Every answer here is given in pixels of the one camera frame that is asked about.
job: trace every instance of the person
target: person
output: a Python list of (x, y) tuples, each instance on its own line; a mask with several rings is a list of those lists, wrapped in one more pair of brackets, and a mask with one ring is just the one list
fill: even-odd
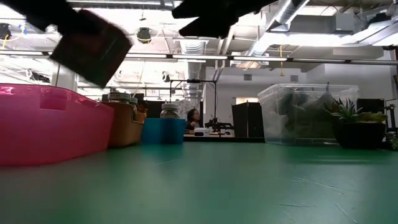
[(187, 114), (187, 122), (185, 124), (185, 129), (194, 130), (195, 128), (200, 128), (200, 113), (196, 109), (192, 109)]

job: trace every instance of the pink plastic bin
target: pink plastic bin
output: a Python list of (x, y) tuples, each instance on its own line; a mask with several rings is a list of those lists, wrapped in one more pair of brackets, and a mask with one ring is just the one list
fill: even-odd
[(106, 150), (113, 109), (52, 86), (0, 83), (0, 166), (61, 162)]

